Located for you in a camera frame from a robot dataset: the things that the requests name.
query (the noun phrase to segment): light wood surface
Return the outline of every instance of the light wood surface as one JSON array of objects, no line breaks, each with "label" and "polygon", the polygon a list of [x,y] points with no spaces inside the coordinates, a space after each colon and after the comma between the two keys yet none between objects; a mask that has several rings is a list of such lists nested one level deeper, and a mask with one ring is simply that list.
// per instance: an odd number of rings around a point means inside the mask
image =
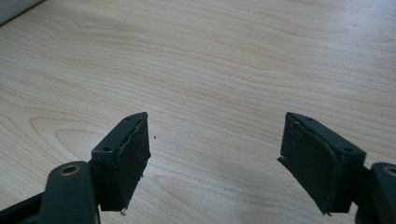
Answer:
[{"label": "light wood surface", "polygon": [[0,28],[0,209],[148,112],[145,177],[103,223],[354,223],[279,163],[286,112],[396,163],[396,1],[49,0]]}]

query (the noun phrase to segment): screw hole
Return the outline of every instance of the screw hole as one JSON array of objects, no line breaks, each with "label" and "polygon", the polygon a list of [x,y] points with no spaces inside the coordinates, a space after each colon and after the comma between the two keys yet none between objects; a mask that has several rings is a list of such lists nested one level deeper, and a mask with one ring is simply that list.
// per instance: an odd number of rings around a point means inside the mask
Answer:
[{"label": "screw hole", "polygon": [[103,148],[103,151],[111,151],[113,148],[112,147],[105,147]]},{"label": "screw hole", "polygon": [[390,175],[396,176],[396,167],[386,166],[386,167],[384,167],[384,171]]},{"label": "screw hole", "polygon": [[75,174],[79,171],[79,166],[78,165],[70,165],[70,166],[66,166],[64,167],[59,174],[60,175],[72,175]]}]

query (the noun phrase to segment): black rubber pad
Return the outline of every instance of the black rubber pad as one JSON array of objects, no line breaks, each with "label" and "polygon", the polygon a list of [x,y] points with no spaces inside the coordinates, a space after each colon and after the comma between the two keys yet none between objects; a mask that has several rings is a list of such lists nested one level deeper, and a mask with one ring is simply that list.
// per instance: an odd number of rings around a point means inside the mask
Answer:
[{"label": "black rubber pad", "polygon": [[128,207],[150,156],[147,113],[123,119],[92,151],[90,165],[102,211]]},{"label": "black rubber pad", "polygon": [[323,214],[348,212],[363,150],[314,119],[288,113],[280,155]]}]

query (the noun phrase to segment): wood grain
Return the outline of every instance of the wood grain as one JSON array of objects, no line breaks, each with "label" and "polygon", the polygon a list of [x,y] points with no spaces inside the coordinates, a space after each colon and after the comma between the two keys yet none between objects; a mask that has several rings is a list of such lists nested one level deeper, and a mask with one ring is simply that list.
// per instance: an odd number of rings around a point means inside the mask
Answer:
[{"label": "wood grain", "polygon": [[104,223],[354,223],[277,161],[288,111],[396,163],[396,2],[49,0],[0,28],[0,209],[147,111],[152,158]]}]

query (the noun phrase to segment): small debris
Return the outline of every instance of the small debris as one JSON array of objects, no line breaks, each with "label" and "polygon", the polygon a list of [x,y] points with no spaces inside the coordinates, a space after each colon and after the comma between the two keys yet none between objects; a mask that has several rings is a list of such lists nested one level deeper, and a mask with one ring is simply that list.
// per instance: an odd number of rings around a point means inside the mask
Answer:
[{"label": "small debris", "polygon": [[123,208],[122,210],[121,210],[121,215],[123,216],[123,217],[125,217],[126,216],[126,210],[128,210],[128,208]]}]

